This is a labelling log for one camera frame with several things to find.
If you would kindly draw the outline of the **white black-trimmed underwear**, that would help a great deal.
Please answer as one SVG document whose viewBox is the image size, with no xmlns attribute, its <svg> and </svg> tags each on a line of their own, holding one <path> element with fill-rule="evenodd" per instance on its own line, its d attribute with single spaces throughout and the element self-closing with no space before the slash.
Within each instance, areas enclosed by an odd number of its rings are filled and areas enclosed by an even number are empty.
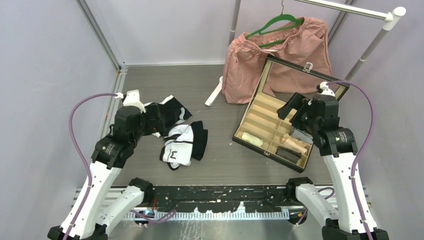
<svg viewBox="0 0 424 240">
<path fill-rule="evenodd" d="M 159 160 L 175 171 L 180 166 L 190 166 L 191 160 L 202 160 L 204 157 L 209 131 L 203 122 L 194 121 L 191 124 L 180 124 L 173 127 L 164 137 L 164 147 Z"/>
</svg>

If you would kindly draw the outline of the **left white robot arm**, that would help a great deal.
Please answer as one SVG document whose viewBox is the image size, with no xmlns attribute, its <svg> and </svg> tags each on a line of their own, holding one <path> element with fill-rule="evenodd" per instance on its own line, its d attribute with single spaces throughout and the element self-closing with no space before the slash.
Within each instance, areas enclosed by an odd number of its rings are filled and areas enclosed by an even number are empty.
<svg viewBox="0 0 424 240">
<path fill-rule="evenodd" d="M 99 140 L 85 185 L 61 225 L 50 228 L 50 240 L 106 240 L 118 223 L 136 206 L 149 206 L 154 199 L 153 184 L 133 178 L 124 192 L 107 208 L 102 204 L 126 161 L 134 154 L 141 137 L 165 130 L 165 118 L 158 103 L 145 111 L 137 106 L 121 107 Z"/>
</svg>

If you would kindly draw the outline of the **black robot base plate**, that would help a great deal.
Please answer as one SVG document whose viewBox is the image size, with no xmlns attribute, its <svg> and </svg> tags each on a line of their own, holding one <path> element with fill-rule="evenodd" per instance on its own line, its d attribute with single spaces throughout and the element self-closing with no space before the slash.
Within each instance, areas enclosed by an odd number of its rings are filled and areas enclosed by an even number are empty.
<svg viewBox="0 0 424 240">
<path fill-rule="evenodd" d="M 276 213 L 282 208 L 305 208 L 288 197 L 284 185 L 155 186 L 152 195 L 137 206 L 165 213 L 234 213 L 241 208 L 247 213 Z"/>
</svg>

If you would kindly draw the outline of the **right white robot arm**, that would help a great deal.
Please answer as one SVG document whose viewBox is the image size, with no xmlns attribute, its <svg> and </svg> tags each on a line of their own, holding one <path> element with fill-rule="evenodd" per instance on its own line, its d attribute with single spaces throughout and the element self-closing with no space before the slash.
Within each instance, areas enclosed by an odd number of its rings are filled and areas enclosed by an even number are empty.
<svg viewBox="0 0 424 240">
<path fill-rule="evenodd" d="M 285 119 L 291 110 L 296 110 L 290 120 L 292 126 L 311 134 L 313 144 L 323 157 L 332 180 L 337 208 L 318 192 L 308 177 L 288 180 L 286 200 L 307 208 L 307 213 L 321 225 L 324 240 L 389 239 L 388 232 L 377 226 L 368 207 L 357 168 L 358 147 L 352 131 L 339 126 L 337 98 L 321 93 L 309 99 L 296 92 L 277 110 L 277 115 Z"/>
</svg>

